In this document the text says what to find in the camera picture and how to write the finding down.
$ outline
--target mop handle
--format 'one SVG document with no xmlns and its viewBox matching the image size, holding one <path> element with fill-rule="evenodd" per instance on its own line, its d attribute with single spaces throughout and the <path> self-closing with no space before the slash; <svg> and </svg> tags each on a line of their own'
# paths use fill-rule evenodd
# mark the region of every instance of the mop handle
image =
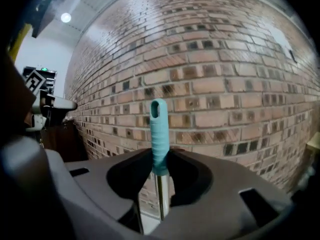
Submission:
<svg viewBox="0 0 320 240">
<path fill-rule="evenodd" d="M 152 171 L 157 176 L 168 173 L 166 156 L 170 148 L 167 103 L 156 98 L 150 104 Z"/>
</svg>

